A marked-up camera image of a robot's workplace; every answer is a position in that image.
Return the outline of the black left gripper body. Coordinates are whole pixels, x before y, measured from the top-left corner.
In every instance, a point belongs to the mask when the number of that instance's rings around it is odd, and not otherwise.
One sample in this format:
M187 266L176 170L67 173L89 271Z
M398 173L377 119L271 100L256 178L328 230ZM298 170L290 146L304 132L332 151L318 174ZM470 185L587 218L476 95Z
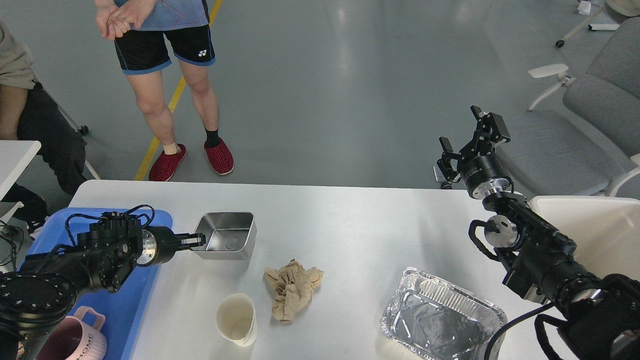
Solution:
M141 230L140 255L135 264L139 267L165 264L177 251L189 249L194 235L176 234L169 227L155 226Z

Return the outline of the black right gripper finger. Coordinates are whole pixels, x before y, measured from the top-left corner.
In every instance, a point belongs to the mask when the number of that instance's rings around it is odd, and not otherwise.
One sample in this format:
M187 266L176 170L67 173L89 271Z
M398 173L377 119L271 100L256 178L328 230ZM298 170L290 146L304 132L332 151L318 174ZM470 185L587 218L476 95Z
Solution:
M498 146L512 140L500 114L483 111L477 105L471 105L470 109L477 121L471 138L471 153L473 155L489 155Z
M445 136L440 136L439 143L442 148L442 154L439 163L441 163L444 167L451 167L451 161L455 159L455 152L451 145L450 139Z

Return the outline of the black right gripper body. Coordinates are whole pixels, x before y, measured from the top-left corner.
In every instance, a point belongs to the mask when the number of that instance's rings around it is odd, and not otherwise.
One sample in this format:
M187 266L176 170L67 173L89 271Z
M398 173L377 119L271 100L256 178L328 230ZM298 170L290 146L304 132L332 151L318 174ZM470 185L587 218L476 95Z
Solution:
M473 199L504 192L514 183L493 152L454 153L443 151L436 162L436 181L449 186L462 182Z

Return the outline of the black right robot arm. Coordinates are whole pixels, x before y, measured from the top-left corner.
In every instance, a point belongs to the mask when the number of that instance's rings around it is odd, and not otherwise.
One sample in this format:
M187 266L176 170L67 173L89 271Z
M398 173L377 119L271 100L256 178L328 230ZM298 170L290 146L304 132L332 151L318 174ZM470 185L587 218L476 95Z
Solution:
M442 155L434 167L436 180L443 189L463 182L471 198L494 212L487 221L471 222L471 241L504 266L504 285L541 305L503 326L490 339L484 358L490 358L503 333L535 317L537 341L549 360L560 356L550 344L546 324L557 328L580 360L637 360L639 282L622 274L601 279L576 262L574 240L536 214L523 194L515 193L514 182L496 157L496 147L511 140L502 116L477 105L471 112L476 128L464 148L455 151L447 137L439 138Z

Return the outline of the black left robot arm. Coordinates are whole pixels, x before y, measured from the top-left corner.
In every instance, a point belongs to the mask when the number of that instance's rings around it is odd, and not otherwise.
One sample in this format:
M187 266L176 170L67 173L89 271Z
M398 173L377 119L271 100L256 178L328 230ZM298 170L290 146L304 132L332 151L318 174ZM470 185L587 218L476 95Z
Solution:
M153 226L154 212L135 206L91 216L89 230L46 253L27 255L1 275L1 358L34 360L53 329L87 293L118 292L137 268L166 264L178 251L203 246L203 233Z

